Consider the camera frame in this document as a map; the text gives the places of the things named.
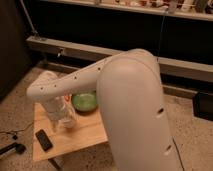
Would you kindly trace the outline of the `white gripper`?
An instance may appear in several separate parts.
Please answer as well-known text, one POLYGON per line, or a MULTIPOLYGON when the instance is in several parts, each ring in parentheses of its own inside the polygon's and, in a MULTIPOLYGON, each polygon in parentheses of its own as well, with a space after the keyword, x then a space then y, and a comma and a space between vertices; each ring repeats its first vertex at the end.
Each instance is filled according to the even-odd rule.
POLYGON ((44 109, 49 120, 53 123, 58 123, 61 122, 69 107, 63 99, 53 99, 44 103, 44 109))

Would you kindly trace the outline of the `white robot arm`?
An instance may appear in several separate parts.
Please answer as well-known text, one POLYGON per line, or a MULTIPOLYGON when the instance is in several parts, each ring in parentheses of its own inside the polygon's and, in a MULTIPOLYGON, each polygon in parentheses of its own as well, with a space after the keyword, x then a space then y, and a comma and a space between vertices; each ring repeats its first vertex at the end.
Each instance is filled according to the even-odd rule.
POLYGON ((27 96, 56 112, 63 95, 94 91, 118 171, 181 171, 157 58, 132 49, 62 78, 42 73, 27 96))

